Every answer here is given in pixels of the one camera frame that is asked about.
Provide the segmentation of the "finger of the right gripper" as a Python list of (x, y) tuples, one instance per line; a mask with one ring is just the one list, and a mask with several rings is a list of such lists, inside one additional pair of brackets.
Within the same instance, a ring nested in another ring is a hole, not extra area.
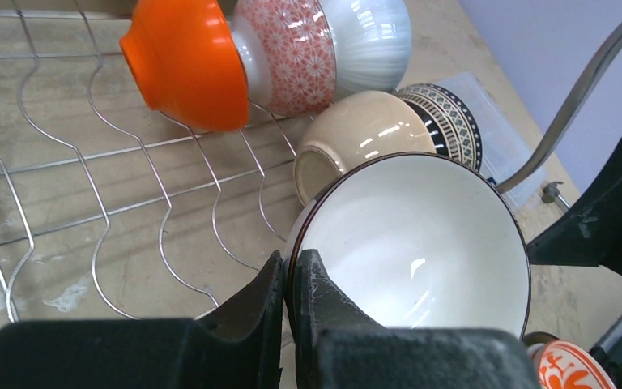
[(622, 138), (579, 200), (526, 247), (533, 265), (604, 266), (622, 276)]

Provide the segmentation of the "steel two-tier dish rack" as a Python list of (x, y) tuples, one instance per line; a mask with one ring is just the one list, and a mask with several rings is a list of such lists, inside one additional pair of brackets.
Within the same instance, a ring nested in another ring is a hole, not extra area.
[(199, 316), (283, 248), (308, 118), (208, 134), (147, 109), (128, 1), (0, 1), (0, 327)]

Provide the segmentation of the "beige speckled bowl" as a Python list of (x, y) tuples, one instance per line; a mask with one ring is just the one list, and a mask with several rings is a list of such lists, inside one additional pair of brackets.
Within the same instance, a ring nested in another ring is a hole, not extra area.
[(436, 151), (414, 109), (387, 92), (346, 97), (315, 117), (298, 144), (293, 168), (298, 198), (305, 205), (365, 161), (406, 151)]

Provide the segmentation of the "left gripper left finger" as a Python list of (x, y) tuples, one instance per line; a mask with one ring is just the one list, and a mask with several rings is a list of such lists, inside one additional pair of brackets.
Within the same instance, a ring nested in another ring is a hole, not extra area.
[(200, 319), (62, 320), (0, 329), (0, 388), (276, 388), (283, 261)]

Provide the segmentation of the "grey leaf pattern bowl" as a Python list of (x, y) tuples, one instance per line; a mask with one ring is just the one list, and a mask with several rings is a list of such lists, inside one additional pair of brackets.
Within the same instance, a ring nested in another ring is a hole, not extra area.
[(231, 33), (251, 102), (287, 117), (332, 102), (334, 44), (319, 1), (238, 1)]

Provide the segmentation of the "white red-rimmed bowl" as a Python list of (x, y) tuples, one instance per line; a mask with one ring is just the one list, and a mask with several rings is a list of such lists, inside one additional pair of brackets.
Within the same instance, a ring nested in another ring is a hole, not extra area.
[(490, 183), (442, 156), (384, 155), (331, 181), (297, 217), (287, 267), (307, 249), (384, 327), (526, 330), (530, 264), (518, 222)]

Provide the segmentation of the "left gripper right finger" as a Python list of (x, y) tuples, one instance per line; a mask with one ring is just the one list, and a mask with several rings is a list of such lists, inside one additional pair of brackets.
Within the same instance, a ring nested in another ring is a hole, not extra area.
[(330, 279), (317, 250), (291, 264), (299, 388), (537, 388), (521, 341), (483, 328), (386, 328)]

